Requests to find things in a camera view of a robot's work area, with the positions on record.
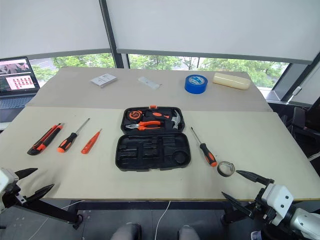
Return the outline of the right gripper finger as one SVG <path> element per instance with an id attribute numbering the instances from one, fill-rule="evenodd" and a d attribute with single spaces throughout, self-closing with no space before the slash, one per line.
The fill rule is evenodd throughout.
<path id="1" fill-rule="evenodd" d="M 251 217 L 253 215 L 252 210 L 248 206 L 241 205 L 241 203 L 238 200 L 236 200 L 234 197 L 223 191 L 221 193 L 233 207 L 242 212 L 245 216 Z"/>
<path id="2" fill-rule="evenodd" d="M 273 184 L 275 181 L 271 178 L 265 178 L 261 175 L 258 175 L 256 173 L 245 171 L 245 170 L 236 170 L 236 173 L 240 174 L 241 176 L 245 177 L 246 179 L 254 182 L 254 183 L 260 183 L 262 185 L 268 186 L 269 184 Z"/>

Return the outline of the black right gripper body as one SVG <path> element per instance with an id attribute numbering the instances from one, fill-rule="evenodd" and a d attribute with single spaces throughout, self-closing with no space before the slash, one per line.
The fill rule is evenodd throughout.
<path id="1" fill-rule="evenodd" d="M 276 211 L 267 204 L 267 200 L 263 200 L 263 194 L 271 192 L 273 183 L 268 184 L 265 188 L 261 188 L 255 198 L 255 206 L 253 212 L 255 215 L 261 215 L 262 220 L 268 224 L 276 217 Z"/>

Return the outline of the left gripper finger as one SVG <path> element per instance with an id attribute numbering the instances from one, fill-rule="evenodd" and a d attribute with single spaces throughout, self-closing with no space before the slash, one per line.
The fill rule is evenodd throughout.
<path id="1" fill-rule="evenodd" d="M 34 173 L 37 170 L 38 170 L 38 168 L 26 168 L 23 170 L 16 171 L 15 174 L 17 175 L 18 179 L 21 180 L 21 179 L 31 175 L 32 173 Z"/>
<path id="2" fill-rule="evenodd" d="M 35 193 L 34 193 L 32 196 L 26 198 L 26 202 L 27 202 L 27 203 L 31 203 L 31 202 L 34 202 L 34 201 L 36 201 L 36 200 L 41 199 L 41 198 L 44 197 L 54 186 L 55 186 L 54 184 L 50 184 L 50 185 L 47 185 L 47 186 L 44 186 L 44 187 L 38 189 L 37 191 L 35 191 Z"/>

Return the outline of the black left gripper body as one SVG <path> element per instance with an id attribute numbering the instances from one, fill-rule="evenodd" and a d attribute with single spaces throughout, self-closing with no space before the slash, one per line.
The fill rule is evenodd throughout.
<path id="1" fill-rule="evenodd" d="M 7 187 L 3 195 L 3 204 L 5 207 L 12 207 L 14 205 L 22 206 L 27 201 L 20 195 L 21 188 L 18 185 L 11 185 Z"/>

